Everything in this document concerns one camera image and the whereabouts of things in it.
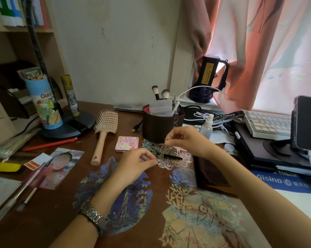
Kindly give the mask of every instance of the lamp base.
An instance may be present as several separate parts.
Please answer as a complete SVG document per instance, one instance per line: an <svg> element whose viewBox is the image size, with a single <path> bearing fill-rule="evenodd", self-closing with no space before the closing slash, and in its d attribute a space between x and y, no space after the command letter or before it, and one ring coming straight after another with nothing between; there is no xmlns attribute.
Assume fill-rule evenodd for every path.
<svg viewBox="0 0 311 248"><path fill-rule="evenodd" d="M65 116L62 117L63 125L53 130L44 129L41 127L41 135L46 138L53 139L69 139L78 137L88 132L96 122L96 118L90 112L80 110L78 117L73 117L71 111L64 111Z"/></svg>

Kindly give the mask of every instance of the metal watch band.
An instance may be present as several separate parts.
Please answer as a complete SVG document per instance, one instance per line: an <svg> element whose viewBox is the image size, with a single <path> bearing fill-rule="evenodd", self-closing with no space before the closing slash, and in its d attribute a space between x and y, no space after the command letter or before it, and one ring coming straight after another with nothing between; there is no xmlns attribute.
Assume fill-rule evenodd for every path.
<svg viewBox="0 0 311 248"><path fill-rule="evenodd" d="M104 219L90 204L90 199L84 202L79 211L79 214L85 216L98 230L98 233L102 235L105 231L107 220Z"/></svg>

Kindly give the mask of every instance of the hair brush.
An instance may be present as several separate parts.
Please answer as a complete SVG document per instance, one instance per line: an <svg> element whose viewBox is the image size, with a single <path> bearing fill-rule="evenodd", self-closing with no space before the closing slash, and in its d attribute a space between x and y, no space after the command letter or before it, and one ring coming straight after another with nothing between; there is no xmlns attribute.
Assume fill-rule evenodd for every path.
<svg viewBox="0 0 311 248"><path fill-rule="evenodd" d="M96 133L100 132L99 140L91 160L92 165L100 165L102 159L105 138L108 132L116 133L118 113L115 110L102 110L96 121L94 129Z"/></svg>

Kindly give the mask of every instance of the white keyboard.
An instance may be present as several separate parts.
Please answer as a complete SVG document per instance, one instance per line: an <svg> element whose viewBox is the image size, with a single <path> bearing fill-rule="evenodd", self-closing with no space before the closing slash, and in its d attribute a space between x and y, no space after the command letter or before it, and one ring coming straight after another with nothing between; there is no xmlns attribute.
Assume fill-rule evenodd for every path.
<svg viewBox="0 0 311 248"><path fill-rule="evenodd" d="M244 121L257 138L285 140L290 138L291 116L244 110Z"/></svg>

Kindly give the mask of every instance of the curtain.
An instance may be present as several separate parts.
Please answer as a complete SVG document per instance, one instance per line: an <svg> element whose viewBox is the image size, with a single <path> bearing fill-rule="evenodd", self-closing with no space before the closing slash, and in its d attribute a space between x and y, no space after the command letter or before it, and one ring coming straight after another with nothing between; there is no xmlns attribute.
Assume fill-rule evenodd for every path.
<svg viewBox="0 0 311 248"><path fill-rule="evenodd" d="M290 114L295 96L311 96L311 0L183 1L196 60L230 64L227 95L214 93L225 112Z"/></svg>

